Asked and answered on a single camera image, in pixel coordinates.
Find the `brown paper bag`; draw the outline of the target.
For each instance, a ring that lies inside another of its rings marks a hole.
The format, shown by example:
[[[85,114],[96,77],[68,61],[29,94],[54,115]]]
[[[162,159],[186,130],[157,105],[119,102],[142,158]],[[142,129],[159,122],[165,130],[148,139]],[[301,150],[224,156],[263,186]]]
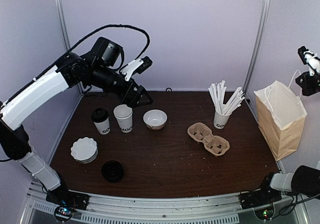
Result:
[[[297,151],[307,111],[301,94],[276,80],[254,92],[258,127],[276,161]]]

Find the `black plastic cup lid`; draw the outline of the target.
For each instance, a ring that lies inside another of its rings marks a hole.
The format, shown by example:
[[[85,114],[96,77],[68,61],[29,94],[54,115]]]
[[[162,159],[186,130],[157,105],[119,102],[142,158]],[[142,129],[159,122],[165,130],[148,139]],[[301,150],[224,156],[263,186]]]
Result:
[[[97,108],[91,114],[91,120],[95,123],[104,122],[108,118],[109,118],[109,113],[103,108]]]

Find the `white paper coffee cup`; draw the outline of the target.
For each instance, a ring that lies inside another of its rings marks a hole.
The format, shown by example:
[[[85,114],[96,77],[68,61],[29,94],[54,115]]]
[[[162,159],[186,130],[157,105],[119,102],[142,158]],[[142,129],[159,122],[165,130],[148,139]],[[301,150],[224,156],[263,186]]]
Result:
[[[104,118],[102,121],[101,120],[92,120],[96,129],[101,135],[106,135],[110,132],[110,121],[109,117]]]

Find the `brown pulp cup carrier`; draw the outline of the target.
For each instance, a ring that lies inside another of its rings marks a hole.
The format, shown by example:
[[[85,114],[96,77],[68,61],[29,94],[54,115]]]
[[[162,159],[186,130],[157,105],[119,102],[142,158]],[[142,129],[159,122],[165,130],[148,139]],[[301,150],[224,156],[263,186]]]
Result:
[[[230,143],[225,138],[213,135],[212,130],[204,123],[194,123],[187,129],[188,135],[215,157],[224,155],[230,149]]]

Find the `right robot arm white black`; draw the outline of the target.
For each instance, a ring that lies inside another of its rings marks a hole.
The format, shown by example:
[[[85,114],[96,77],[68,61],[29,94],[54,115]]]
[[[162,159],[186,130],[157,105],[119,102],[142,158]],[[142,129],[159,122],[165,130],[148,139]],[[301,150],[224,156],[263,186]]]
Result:
[[[258,127],[274,159],[279,161],[298,150],[308,113],[301,96],[278,80],[254,94]],[[268,204],[276,196],[275,190],[318,198],[320,171],[301,165],[293,173],[274,174],[270,185],[257,192],[256,200],[261,205]]]

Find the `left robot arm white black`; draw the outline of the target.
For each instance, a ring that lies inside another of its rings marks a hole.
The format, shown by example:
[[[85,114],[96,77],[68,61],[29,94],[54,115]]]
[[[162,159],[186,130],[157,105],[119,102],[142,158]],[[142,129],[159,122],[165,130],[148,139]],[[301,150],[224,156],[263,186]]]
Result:
[[[62,177],[31,147],[23,122],[51,98],[78,83],[116,94],[122,104],[131,108],[152,104],[145,88],[132,78],[147,70],[152,60],[147,56],[137,57],[114,69],[118,57],[124,57],[123,48],[99,37],[89,52],[79,56],[68,51],[19,94],[1,104],[0,145],[4,153],[36,177],[61,206],[69,205],[72,195]]]

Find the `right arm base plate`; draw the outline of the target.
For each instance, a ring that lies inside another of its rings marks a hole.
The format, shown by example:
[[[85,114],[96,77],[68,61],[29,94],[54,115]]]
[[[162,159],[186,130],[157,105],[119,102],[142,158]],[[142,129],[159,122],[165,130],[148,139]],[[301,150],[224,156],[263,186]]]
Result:
[[[282,195],[280,191],[274,190],[270,187],[260,188],[250,192],[241,192],[238,196],[241,208],[243,210],[256,208],[264,205],[269,205],[280,201]]]

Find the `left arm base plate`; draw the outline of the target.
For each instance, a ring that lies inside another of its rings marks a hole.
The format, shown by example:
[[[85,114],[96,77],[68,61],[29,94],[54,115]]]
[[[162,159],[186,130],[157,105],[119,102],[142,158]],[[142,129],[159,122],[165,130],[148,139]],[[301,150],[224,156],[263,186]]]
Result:
[[[72,210],[86,210],[89,195],[66,190],[48,191],[46,201]]]

